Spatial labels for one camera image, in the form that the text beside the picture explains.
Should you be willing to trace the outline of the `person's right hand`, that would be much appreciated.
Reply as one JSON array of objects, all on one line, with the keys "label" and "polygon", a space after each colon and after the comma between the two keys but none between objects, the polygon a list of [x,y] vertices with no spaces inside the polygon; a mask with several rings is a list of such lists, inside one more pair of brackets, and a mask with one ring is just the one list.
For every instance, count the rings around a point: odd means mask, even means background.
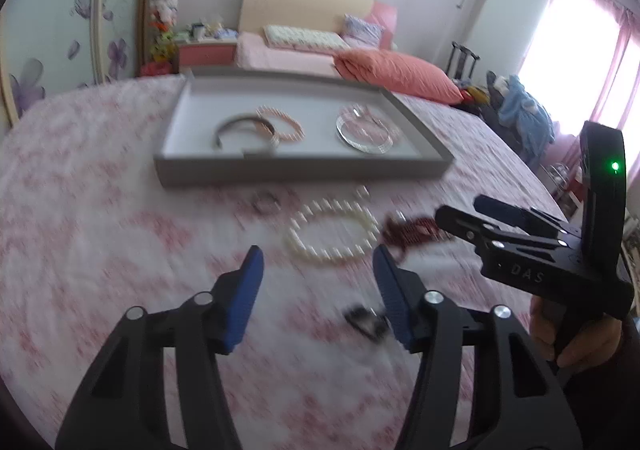
[{"label": "person's right hand", "polygon": [[622,322],[604,317],[580,331],[563,351],[555,355],[555,326],[544,316],[542,307],[546,302],[533,296],[529,306],[529,335],[547,361],[555,360],[561,368],[576,371],[587,370],[608,362],[617,352],[622,338]]}]

